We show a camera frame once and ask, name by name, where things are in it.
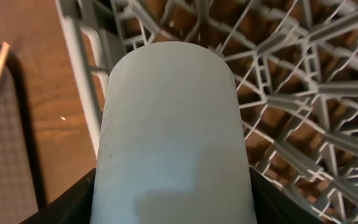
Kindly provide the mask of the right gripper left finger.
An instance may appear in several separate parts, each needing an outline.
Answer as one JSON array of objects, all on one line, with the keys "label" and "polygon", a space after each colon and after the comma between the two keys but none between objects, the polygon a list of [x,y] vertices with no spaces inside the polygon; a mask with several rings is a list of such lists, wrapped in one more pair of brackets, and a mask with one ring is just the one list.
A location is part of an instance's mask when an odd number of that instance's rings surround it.
[{"label": "right gripper left finger", "polygon": [[90,224],[96,169],[21,224]]}]

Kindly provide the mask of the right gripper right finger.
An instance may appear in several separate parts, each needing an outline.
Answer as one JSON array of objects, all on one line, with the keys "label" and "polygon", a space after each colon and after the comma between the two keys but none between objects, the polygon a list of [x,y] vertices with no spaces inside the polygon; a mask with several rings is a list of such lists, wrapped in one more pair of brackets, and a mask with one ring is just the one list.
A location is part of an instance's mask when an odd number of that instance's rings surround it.
[{"label": "right gripper right finger", "polygon": [[258,224],[323,224],[279,191],[253,167],[249,168]]}]

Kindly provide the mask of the pink cup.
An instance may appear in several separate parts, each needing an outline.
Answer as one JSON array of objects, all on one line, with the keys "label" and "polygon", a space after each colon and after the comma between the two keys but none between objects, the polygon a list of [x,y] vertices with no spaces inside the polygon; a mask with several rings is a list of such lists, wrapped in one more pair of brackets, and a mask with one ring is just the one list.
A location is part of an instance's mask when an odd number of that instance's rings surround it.
[{"label": "pink cup", "polygon": [[185,42],[132,51],[104,106],[92,223],[255,223],[228,65]]}]

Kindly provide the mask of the grey dishwasher rack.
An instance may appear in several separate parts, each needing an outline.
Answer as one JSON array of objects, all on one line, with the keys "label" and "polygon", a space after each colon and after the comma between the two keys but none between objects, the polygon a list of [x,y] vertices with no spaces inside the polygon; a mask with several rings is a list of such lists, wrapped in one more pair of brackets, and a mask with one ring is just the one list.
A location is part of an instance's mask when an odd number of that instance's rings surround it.
[{"label": "grey dishwasher rack", "polygon": [[93,145],[126,54],[206,47],[231,68],[252,165],[326,223],[358,223],[358,1],[57,0]]}]

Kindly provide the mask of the brown serving tray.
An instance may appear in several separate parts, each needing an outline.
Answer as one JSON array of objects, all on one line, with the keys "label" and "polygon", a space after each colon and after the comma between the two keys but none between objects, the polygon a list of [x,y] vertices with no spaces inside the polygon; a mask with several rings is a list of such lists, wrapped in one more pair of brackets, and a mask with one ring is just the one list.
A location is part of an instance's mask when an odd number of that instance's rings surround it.
[{"label": "brown serving tray", "polygon": [[0,223],[21,223],[46,204],[24,73],[9,53],[0,81]]}]

